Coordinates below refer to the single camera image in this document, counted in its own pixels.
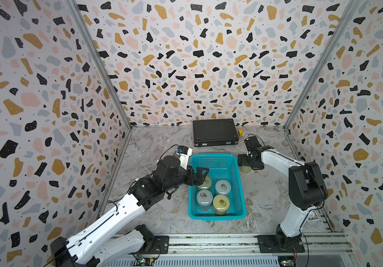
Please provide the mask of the green circuit board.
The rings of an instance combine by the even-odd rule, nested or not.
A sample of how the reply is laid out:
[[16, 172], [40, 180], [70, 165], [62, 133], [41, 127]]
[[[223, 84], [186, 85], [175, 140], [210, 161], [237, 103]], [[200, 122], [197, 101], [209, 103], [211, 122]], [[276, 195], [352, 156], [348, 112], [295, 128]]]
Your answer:
[[151, 267], [155, 263], [154, 258], [145, 258], [139, 254], [134, 254], [134, 258], [136, 260], [136, 264], [139, 267]]
[[294, 257], [278, 257], [278, 263], [280, 267], [295, 267], [296, 260]]

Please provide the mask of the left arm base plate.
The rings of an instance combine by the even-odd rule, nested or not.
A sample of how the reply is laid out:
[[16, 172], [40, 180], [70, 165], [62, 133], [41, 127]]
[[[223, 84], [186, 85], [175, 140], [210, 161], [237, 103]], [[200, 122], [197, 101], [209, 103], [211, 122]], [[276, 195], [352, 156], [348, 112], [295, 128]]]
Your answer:
[[170, 237], [168, 235], [154, 236], [150, 241], [146, 241], [138, 254], [167, 254], [169, 250]]

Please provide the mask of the yellow-green tea canister back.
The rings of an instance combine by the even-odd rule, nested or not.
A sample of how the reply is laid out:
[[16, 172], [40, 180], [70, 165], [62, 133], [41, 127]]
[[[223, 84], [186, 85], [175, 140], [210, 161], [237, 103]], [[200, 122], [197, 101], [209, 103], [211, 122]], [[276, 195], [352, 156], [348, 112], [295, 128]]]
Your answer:
[[253, 169], [250, 166], [240, 166], [239, 171], [244, 174], [249, 174]]

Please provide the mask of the light blue tea canister front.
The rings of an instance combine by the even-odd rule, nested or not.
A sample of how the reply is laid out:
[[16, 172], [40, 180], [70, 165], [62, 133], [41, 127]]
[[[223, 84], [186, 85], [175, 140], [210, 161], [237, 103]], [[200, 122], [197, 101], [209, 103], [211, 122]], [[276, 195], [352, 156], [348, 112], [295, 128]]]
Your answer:
[[213, 195], [207, 189], [199, 190], [196, 196], [198, 208], [202, 211], [210, 210], [213, 205]]

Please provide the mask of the paper label on table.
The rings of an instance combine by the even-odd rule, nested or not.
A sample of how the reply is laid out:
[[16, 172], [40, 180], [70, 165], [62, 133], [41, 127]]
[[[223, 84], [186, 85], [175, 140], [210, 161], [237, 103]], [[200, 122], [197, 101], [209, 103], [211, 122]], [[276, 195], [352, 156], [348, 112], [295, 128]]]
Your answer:
[[321, 224], [320, 215], [318, 211], [311, 211], [307, 218], [307, 225], [310, 228], [319, 227]]

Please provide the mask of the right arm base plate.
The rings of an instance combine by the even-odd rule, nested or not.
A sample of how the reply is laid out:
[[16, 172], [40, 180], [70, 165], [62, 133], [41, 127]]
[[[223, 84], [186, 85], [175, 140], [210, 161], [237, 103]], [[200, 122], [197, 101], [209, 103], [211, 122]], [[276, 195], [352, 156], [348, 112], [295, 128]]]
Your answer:
[[302, 235], [288, 238], [283, 234], [258, 235], [257, 244], [260, 253], [304, 253]]

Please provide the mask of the olive green tea canister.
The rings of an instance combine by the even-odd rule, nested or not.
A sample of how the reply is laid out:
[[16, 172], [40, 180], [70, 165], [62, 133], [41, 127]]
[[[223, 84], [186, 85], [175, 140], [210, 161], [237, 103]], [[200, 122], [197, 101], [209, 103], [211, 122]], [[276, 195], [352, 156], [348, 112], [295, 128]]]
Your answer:
[[212, 179], [210, 177], [206, 177], [204, 182], [198, 186], [199, 190], [210, 190], [213, 185]]

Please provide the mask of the light blue tea canister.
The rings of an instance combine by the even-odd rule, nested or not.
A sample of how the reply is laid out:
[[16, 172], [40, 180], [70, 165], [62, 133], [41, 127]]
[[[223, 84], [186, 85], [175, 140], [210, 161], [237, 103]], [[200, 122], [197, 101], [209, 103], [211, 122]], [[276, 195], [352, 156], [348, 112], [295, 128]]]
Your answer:
[[231, 192], [231, 184], [227, 180], [219, 180], [215, 184], [216, 195], [229, 195]]
[[207, 189], [199, 190], [196, 196], [198, 208], [202, 211], [210, 210], [213, 205], [213, 195]]

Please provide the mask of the green circuit board right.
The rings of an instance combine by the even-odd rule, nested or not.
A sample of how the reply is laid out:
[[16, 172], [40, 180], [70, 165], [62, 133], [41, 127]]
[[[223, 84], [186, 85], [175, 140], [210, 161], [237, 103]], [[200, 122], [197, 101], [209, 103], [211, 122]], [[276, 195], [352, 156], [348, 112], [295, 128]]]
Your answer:
[[278, 257], [278, 263], [280, 267], [295, 267], [296, 260], [294, 257]]

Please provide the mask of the black hard case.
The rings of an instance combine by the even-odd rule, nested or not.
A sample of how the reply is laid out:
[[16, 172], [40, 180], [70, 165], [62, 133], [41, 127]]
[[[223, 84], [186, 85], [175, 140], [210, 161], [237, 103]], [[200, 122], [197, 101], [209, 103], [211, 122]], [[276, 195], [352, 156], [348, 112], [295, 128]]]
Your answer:
[[239, 135], [233, 119], [193, 121], [195, 147], [237, 145]]

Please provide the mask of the green circuit board left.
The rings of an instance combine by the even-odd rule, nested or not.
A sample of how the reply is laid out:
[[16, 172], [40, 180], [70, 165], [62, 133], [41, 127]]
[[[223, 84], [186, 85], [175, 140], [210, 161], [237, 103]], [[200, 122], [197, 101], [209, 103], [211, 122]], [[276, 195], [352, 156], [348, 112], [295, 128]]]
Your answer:
[[136, 260], [136, 264], [139, 267], [151, 267], [155, 263], [154, 258], [145, 258], [139, 254], [134, 254], [134, 258]]

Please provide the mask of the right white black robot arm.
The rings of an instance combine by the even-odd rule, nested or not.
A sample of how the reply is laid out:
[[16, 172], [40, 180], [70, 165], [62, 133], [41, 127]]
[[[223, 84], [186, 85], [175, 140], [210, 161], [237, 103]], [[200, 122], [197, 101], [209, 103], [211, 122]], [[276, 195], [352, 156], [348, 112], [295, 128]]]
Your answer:
[[302, 227], [310, 212], [323, 208], [328, 198], [327, 188], [319, 165], [290, 158], [272, 146], [262, 145], [257, 136], [244, 140], [246, 154], [238, 155], [238, 166], [263, 170], [269, 165], [288, 179], [290, 207], [283, 221], [277, 226], [271, 243], [263, 248], [274, 247], [281, 253], [300, 251]]

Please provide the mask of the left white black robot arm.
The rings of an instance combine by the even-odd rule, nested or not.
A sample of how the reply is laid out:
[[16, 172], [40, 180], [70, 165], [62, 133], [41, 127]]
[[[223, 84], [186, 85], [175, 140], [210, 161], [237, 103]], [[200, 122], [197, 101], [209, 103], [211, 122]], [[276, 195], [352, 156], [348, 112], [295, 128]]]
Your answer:
[[125, 255], [149, 251], [157, 242], [154, 234], [138, 225], [121, 238], [113, 238], [130, 221], [182, 185], [203, 184], [208, 168], [192, 167], [188, 156], [166, 156], [156, 169], [138, 179], [115, 206], [86, 229], [69, 238], [56, 238], [50, 248], [57, 267], [103, 267]]

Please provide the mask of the teal plastic perforated basket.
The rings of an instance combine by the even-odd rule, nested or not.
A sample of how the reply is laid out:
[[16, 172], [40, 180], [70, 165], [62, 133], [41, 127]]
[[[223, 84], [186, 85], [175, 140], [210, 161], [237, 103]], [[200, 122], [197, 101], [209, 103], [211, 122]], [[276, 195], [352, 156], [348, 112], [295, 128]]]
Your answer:
[[230, 200], [230, 208], [225, 215], [215, 215], [213, 206], [210, 210], [202, 211], [198, 208], [196, 196], [199, 191], [197, 186], [189, 189], [189, 216], [194, 220], [219, 221], [238, 220], [246, 216], [246, 206], [240, 180], [237, 158], [229, 154], [199, 154], [190, 158], [190, 165], [210, 169], [207, 177], [212, 179], [211, 191], [213, 198], [216, 196], [215, 184], [219, 180], [227, 180], [231, 184], [231, 192], [226, 195]]

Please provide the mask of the aluminium mounting rail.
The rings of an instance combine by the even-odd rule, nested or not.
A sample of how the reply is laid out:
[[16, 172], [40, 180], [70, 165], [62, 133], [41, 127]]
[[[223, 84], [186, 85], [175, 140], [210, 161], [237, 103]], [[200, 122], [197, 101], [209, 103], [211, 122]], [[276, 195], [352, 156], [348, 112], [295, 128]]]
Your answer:
[[168, 252], [163, 257], [239, 257], [254, 255], [311, 256], [347, 255], [352, 249], [340, 233], [306, 233], [298, 249], [281, 252], [274, 247], [268, 234], [169, 234]]

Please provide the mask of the yellow tea canister front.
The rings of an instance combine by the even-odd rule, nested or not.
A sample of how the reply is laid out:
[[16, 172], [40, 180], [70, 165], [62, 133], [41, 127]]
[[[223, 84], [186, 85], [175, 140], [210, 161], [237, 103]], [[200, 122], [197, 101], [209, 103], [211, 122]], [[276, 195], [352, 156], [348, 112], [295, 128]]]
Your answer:
[[213, 199], [213, 211], [215, 215], [225, 215], [230, 208], [230, 200], [226, 195], [219, 194]]

